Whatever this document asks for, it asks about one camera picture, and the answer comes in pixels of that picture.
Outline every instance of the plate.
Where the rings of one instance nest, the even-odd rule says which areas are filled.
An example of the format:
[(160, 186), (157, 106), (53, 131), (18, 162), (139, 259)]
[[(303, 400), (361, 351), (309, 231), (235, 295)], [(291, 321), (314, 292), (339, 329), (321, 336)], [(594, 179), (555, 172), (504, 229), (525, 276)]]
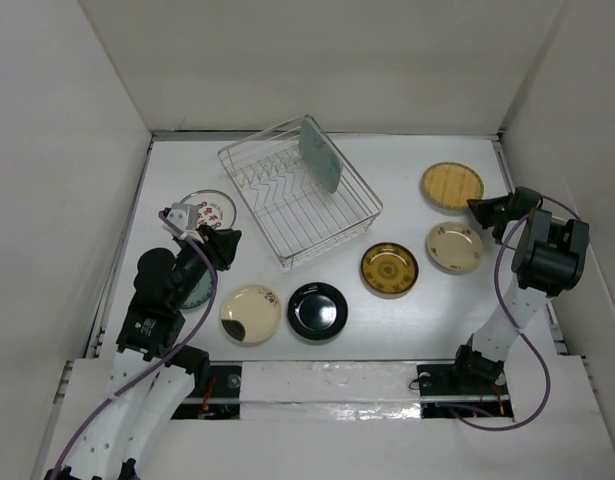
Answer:
[(480, 265), (483, 242), (468, 225), (444, 222), (427, 235), (427, 250), (441, 267), (454, 272), (470, 272)]
[(213, 284), (214, 282), (211, 281), (211, 275), (209, 272), (205, 272), (180, 309), (191, 310), (200, 307), (203, 303), (209, 300)]
[(289, 299), (287, 318), (301, 337), (327, 340), (347, 323), (347, 301), (340, 291), (326, 283), (303, 285)]
[(453, 162), (429, 167), (422, 178), (427, 197), (443, 208), (463, 210), (467, 200), (483, 198), (485, 186), (480, 176), (466, 165)]
[(280, 325), (280, 300), (263, 285), (246, 285), (232, 292), (220, 309), (227, 334), (242, 343), (260, 343)]
[(308, 119), (303, 120), (300, 126), (298, 149), (325, 190), (335, 193), (340, 183), (343, 164)]
[(367, 284), (380, 293), (398, 295), (414, 286), (418, 262), (397, 243), (378, 243), (363, 255), (360, 272)]
[(215, 229), (231, 228), (236, 222), (236, 204), (218, 190), (199, 190), (190, 193), (180, 203), (198, 205), (198, 226), (209, 225)]

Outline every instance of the white plate with black pattern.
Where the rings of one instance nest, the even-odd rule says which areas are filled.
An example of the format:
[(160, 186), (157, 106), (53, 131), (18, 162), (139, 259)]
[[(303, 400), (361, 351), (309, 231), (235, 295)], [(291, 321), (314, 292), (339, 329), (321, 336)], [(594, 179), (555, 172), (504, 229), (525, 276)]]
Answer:
[(280, 326), (278, 296), (263, 285), (245, 285), (227, 296), (220, 309), (225, 332), (241, 343), (261, 343)]
[(198, 205), (198, 226), (209, 225), (216, 230), (231, 228), (236, 222), (236, 204), (218, 190), (199, 190), (190, 193), (180, 203)]

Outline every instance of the cable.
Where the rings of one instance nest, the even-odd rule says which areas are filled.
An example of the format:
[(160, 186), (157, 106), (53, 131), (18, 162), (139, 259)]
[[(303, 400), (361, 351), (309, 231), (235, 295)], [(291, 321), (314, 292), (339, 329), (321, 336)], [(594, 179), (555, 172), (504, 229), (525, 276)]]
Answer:
[(492, 383), (489, 388), (491, 388), (498, 397), (498, 408), (500, 409), (500, 414), (502, 416), (505, 416), (505, 407), (503, 407), (503, 396), (500, 394), (500, 390), (498, 390), (498, 387), (494, 383)]
[(527, 344), (529, 349), (534, 353), (534, 355), (538, 359), (538, 362), (540, 363), (540, 366), (543, 369), (543, 373), (545, 374), (545, 393), (540, 402), (540, 405), (538, 405), (538, 408), (536, 408), (534, 413), (532, 413), (529, 417), (527, 417), (525, 420), (521, 422), (514, 423), (512, 425), (505, 425), (503, 427), (487, 427), (484, 425), (477, 425), (475, 423), (468, 422), (467, 420), (460, 417), (455, 411), (452, 410), (452, 408), (466, 408), (466, 409), (473, 410), (476, 407), (471, 407), (469, 405), (462, 405), (462, 404), (454, 404), (453, 407), (449, 407), (452, 414), (458, 420), (460, 420), (466, 425), (469, 425), (472, 428), (475, 428), (477, 430), (484, 430), (486, 432), (508, 432), (510, 430), (517, 430), (533, 422), (543, 412), (543, 410), (545, 409), (545, 406), (547, 405), (547, 402), (549, 401), (549, 396), (551, 395), (551, 375), (549, 374), (549, 368), (547, 367), (547, 363), (545, 363), (545, 359), (542, 357), (538, 349), (536, 349), (534, 344), (531, 343), (531, 340), (529, 340), (529, 338), (527, 338), (527, 336), (524, 333), (522, 333), (520, 329), (520, 325), (518, 325), (518, 322), (516, 322), (516, 319), (514, 318), (512, 313), (509, 311), (509, 308), (507, 308), (507, 305), (505, 304), (505, 300), (503, 299), (503, 295), (500, 291), (500, 265), (502, 264), (503, 255), (505, 253), (505, 250), (507, 249), (507, 246), (509, 245), (509, 242), (511, 241), (511, 238), (514, 236), (516, 231), (527, 222), (528, 219), (529, 219), (529, 215), (525, 215), (520, 220), (518, 220), (518, 223), (516, 223), (516, 225), (514, 225), (509, 231), (509, 234), (507, 234), (507, 237), (503, 241), (503, 244), (500, 250), (498, 251), (498, 256), (496, 257), (496, 264), (494, 265), (494, 290), (496, 290), (496, 298), (498, 299), (498, 303), (500, 304), (500, 307), (503, 309), (503, 312), (505, 312), (505, 315), (509, 319), (509, 322), (514, 326), (514, 328), (518, 330), (520, 338), (523, 339), (523, 341)]
[(574, 217), (576, 220), (580, 220), (580, 216), (576, 213), (576, 211), (573, 208), (568, 207), (564, 203), (559, 202), (558, 200), (556, 200), (554, 198), (547, 197), (545, 195), (543, 195), (543, 198), (545, 200), (547, 200), (548, 202), (553, 203), (554, 205), (558, 205), (560, 208), (564, 208), (565, 210), (567, 210), (571, 214), (572, 217)]
[[(174, 231), (177, 235), (180, 236), (183, 234), (183, 231), (180, 230), (172, 222), (170, 222), (163, 212), (158, 213), (158, 218), (160, 218), (163, 222), (165, 222), (165, 224), (169, 228), (171, 228), (172, 231)], [(209, 275), (211, 276), (213, 286), (211, 289), (211, 295), (209, 297), (209, 303), (207, 303), (207, 308), (205, 309), (202, 316), (200, 317), (200, 320), (198, 320), (198, 323), (194, 326), (194, 328), (192, 328), (191, 332), (189, 332), (189, 334), (182, 340), (182, 342), (180, 342), (178, 345), (172, 348), (171, 351), (167, 355), (165, 355), (163, 358), (161, 358), (158, 362), (154, 363), (150, 367), (147, 367), (145, 370), (139, 373), (136, 377), (129, 380), (125, 385), (123, 385), (118, 390), (116, 390), (114, 392), (114, 396), (116, 397), (120, 397), (121, 395), (126, 393), (128, 390), (131, 390), (132, 388), (134, 388), (138, 383), (140, 383), (146, 377), (154, 373), (164, 364), (168, 363), (178, 352), (180, 352), (183, 349), (183, 347), (185, 347), (185, 345), (187, 345), (189, 341), (194, 337), (194, 335), (198, 333), (198, 330), (200, 329), (200, 327), (202, 327), (203, 324), (205, 323), (205, 320), (207, 320), (211, 307), (214, 305), (214, 301), (216, 300), (216, 293), (218, 291), (218, 275), (216, 274), (216, 270), (214, 269), (214, 266), (211, 264), (211, 262), (209, 261), (205, 253), (200, 249), (200, 247), (196, 244), (196, 242), (191, 237), (189, 236), (186, 237), (185, 241), (200, 256), (201, 260), (203, 261), (203, 263), (207, 267), (207, 270), (209, 271)], [(69, 452), (71, 451), (71, 449), (74, 448), (74, 445), (76, 445), (76, 442), (78, 441), (78, 439), (81, 437), (83, 433), (85, 433), (89, 425), (91, 425), (91, 423), (96, 419), (96, 417), (100, 415), (109, 405), (111, 405), (111, 403), (112, 401), (109, 398), (103, 400), (102, 403), (98, 405), (98, 407), (96, 407), (96, 409), (93, 412), (91, 412), (91, 414), (85, 419), (82, 425), (78, 427), (78, 429), (69, 439), (69, 441), (67, 442), (67, 445), (65, 445), (65, 448), (63, 449), (62, 453), (58, 457), (58, 460), (56, 461), (56, 465), (54, 465), (54, 469), (51, 475), (49, 476), (49, 480), (56, 480), (58, 478), (58, 474), (62, 470), (63, 462), (67, 458), (67, 455), (69, 455)]]
[(209, 405), (207, 405), (207, 402), (209, 402), (209, 399), (211, 398), (212, 394), (214, 393), (214, 387), (216, 386), (216, 382), (218, 381), (218, 379), (216, 377), (211, 379), (211, 382), (209, 384), (209, 388), (207, 389), (207, 392), (205, 393), (205, 395), (203, 395), (203, 404), (201, 407), (201, 411), (207, 411), (209, 410)]
[(479, 415), (484, 415), (485, 417), (491, 417), (491, 418), (495, 418), (491, 413), (489, 413), (487, 410), (483, 410), (482, 408), (478, 408), (478, 407), (473, 407), (471, 405), (465, 405), (463, 403), (454, 403), (454, 402), (436, 402), (436, 406), (437, 407), (445, 407), (445, 408), (449, 408), (449, 411), (452, 413), (452, 415), (456, 418), (462, 418), (460, 415), (458, 415), (455, 411), (454, 408), (458, 408), (461, 410), (470, 410), (474, 413), (478, 413)]

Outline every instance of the teal plate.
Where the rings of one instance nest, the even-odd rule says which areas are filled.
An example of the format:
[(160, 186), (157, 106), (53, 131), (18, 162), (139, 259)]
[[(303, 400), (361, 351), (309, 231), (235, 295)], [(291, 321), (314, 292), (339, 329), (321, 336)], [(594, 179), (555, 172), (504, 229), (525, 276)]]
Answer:
[(320, 183), (329, 193), (335, 193), (340, 183), (343, 164), (327, 145), (325, 139), (307, 119), (303, 120), (298, 138), (298, 149), (305, 163), (316, 174)]
[(209, 300), (211, 296), (211, 288), (213, 282), (211, 281), (211, 275), (209, 272), (205, 272), (200, 281), (196, 284), (196, 287), (191, 291), (187, 300), (182, 307), (182, 310), (192, 310), (200, 307), (203, 303)]

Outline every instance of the wire dish rack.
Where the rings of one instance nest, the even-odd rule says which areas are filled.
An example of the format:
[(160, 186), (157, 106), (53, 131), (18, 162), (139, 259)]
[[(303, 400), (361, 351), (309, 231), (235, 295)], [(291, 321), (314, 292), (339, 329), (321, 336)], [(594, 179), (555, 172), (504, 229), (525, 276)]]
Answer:
[[(303, 122), (309, 122), (342, 163), (334, 193), (324, 188), (300, 152)], [(228, 145), (218, 158), (285, 269), (363, 233), (383, 208), (309, 115)]]

